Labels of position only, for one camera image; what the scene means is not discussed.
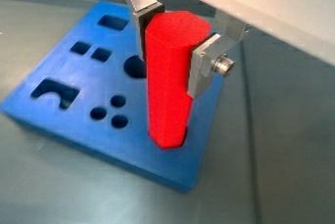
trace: screw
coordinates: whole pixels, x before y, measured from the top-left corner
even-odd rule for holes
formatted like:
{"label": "screw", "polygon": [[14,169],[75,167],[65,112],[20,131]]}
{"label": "screw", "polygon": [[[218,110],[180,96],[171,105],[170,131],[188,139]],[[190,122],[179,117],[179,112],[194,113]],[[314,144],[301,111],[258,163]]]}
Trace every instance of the screw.
{"label": "screw", "polygon": [[213,62],[211,68],[214,72],[219,73],[225,77],[230,74],[234,64],[235,63],[227,58],[227,55],[223,54],[218,56]]}

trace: blue shape sorter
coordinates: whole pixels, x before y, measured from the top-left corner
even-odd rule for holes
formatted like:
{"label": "blue shape sorter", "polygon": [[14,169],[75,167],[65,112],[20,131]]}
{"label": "blue shape sorter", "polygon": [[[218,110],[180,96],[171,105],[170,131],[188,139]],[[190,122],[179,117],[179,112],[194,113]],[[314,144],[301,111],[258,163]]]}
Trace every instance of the blue shape sorter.
{"label": "blue shape sorter", "polygon": [[194,183],[222,83],[194,100],[184,144],[147,136],[144,65],[125,6],[97,2],[1,104],[17,122],[184,192]]}

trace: red foam object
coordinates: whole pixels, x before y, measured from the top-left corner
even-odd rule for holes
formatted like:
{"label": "red foam object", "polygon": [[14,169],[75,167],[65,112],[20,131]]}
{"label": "red foam object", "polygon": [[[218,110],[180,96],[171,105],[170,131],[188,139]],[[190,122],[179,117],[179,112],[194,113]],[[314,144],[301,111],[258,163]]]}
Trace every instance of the red foam object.
{"label": "red foam object", "polygon": [[148,136],[162,149],[183,144],[191,50],[209,30],[210,24],[186,11],[156,14],[144,30]]}

